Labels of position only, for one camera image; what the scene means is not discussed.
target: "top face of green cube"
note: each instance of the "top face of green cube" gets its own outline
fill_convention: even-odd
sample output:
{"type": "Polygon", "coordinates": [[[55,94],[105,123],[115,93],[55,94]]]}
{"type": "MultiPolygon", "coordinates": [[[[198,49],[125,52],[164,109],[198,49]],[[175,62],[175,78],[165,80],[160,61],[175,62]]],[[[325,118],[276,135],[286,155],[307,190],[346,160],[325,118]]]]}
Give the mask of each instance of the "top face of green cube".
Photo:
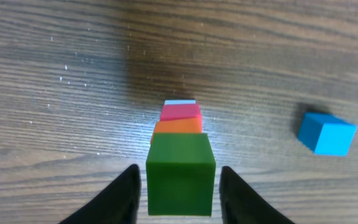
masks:
{"type": "Polygon", "coordinates": [[[207,134],[155,133],[146,163],[215,164],[207,134]]]}

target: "light blue block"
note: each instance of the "light blue block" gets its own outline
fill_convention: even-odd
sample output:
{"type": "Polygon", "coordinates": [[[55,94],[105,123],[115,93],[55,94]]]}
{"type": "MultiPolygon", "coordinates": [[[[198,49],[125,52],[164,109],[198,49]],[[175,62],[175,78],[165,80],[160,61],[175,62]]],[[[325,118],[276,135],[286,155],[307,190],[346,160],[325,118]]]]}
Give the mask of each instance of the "light blue block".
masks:
{"type": "Polygon", "coordinates": [[[194,104],[196,100],[165,100],[164,105],[194,104]]]}
{"type": "Polygon", "coordinates": [[[305,113],[298,139],[317,155],[346,156],[356,129],[330,114],[305,113]]]}

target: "block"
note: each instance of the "block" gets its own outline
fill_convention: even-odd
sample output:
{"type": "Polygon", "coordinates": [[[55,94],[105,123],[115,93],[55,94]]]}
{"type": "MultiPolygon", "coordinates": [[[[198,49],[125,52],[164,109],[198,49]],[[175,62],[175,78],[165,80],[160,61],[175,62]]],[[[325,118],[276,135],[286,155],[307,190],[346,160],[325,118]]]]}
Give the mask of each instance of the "block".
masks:
{"type": "Polygon", "coordinates": [[[159,121],[155,124],[155,133],[202,133],[203,127],[198,118],[179,119],[173,121],[159,121]]]}
{"type": "Polygon", "coordinates": [[[203,117],[200,106],[195,104],[184,105],[164,105],[162,107],[160,121],[172,121],[177,119],[198,118],[201,127],[203,126],[203,117]]]}
{"type": "Polygon", "coordinates": [[[346,156],[356,129],[331,114],[305,113],[298,139],[317,155],[346,156]]]}
{"type": "Polygon", "coordinates": [[[196,100],[165,100],[164,105],[195,104],[196,100]]]}
{"type": "Polygon", "coordinates": [[[155,133],[146,160],[149,215],[211,216],[215,168],[206,134],[155,133]]]}

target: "tabletop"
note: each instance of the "tabletop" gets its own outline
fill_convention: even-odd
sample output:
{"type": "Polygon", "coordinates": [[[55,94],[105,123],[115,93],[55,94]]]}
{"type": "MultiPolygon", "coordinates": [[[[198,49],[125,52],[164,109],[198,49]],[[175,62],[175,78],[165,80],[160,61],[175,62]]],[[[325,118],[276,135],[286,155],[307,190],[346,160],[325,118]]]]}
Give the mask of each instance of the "tabletop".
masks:
{"type": "Polygon", "coordinates": [[[133,163],[138,223],[222,223],[222,166],[295,223],[358,223],[358,130],[347,157],[316,156],[307,110],[358,125],[358,0],[0,0],[0,223],[58,223],[133,163]],[[154,124],[186,98],[213,214],[148,216],[154,124]]]}

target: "green block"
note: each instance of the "green block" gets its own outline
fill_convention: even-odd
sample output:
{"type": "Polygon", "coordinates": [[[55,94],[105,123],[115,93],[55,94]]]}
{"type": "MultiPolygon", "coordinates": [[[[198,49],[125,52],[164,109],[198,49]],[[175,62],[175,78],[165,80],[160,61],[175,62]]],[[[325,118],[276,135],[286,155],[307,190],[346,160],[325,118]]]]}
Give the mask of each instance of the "green block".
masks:
{"type": "Polygon", "coordinates": [[[215,168],[207,134],[155,133],[146,160],[149,215],[211,216],[215,168]]]}

